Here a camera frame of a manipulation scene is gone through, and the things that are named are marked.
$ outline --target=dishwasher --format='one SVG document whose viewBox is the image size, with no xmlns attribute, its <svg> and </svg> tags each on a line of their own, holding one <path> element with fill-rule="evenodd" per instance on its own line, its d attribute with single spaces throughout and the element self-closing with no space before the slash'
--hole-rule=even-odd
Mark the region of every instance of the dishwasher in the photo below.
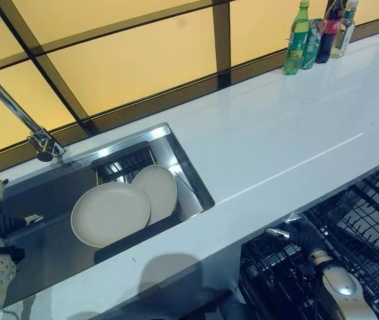
<svg viewBox="0 0 379 320">
<path fill-rule="evenodd" d="M 338 307 L 326 302 L 325 280 L 310 250 L 286 237 L 297 232 L 301 221 L 334 263 L 359 283 L 371 318 L 357 310 L 336 315 Z M 379 170 L 242 245 L 238 288 L 259 320 L 379 319 Z"/>
</svg>

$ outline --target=white countertop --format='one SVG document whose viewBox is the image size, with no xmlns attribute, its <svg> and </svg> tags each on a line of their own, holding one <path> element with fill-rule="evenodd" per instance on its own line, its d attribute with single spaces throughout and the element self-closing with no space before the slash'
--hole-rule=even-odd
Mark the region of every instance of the white countertop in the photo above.
<svg viewBox="0 0 379 320">
<path fill-rule="evenodd" d="M 155 257 L 178 253 L 202 261 L 378 166 L 379 35 L 351 44 L 342 59 L 294 77 L 265 73 L 76 143 L 67 156 L 162 122 L 216 205 L 38 293 L 31 319 L 106 311 L 139 292 Z M 29 161 L 0 177 L 13 180 L 44 165 Z M 158 283 L 189 265 L 182 259 L 143 281 Z"/>
</svg>

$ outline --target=stainless steel sink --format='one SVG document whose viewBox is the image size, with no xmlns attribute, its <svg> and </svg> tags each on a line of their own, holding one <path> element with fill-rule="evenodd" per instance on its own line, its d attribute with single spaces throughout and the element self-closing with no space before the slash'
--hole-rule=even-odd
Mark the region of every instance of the stainless steel sink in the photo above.
<svg viewBox="0 0 379 320">
<path fill-rule="evenodd" d="M 178 205 L 173 214 L 102 249 L 80 242 L 69 222 L 79 197 L 99 183 L 130 183 L 153 163 L 175 176 Z M 16 181 L 6 189 L 3 204 L 16 217 L 44 216 L 5 240 L 26 254 L 9 287 L 6 305 L 10 305 L 206 211 L 214 201 L 170 127 L 161 124 Z"/>
</svg>

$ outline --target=chrome faucet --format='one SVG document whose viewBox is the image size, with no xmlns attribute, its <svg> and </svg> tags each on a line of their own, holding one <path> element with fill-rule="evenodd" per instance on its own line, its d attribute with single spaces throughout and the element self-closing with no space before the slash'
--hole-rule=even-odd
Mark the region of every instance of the chrome faucet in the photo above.
<svg viewBox="0 0 379 320">
<path fill-rule="evenodd" d="M 31 130 L 27 140 L 37 150 L 38 160 L 49 162 L 65 152 L 65 148 L 46 129 L 40 127 L 1 85 L 0 100 Z"/>
</svg>

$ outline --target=can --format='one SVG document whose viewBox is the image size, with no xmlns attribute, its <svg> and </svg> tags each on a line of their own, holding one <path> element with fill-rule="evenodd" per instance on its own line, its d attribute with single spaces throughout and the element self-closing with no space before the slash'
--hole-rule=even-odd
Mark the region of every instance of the can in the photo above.
<svg viewBox="0 0 379 320">
<path fill-rule="evenodd" d="M 310 69 L 314 65 L 316 52 L 321 41 L 322 31 L 324 30 L 323 19 L 309 20 L 309 33 L 306 47 L 304 48 L 301 69 Z"/>
</svg>

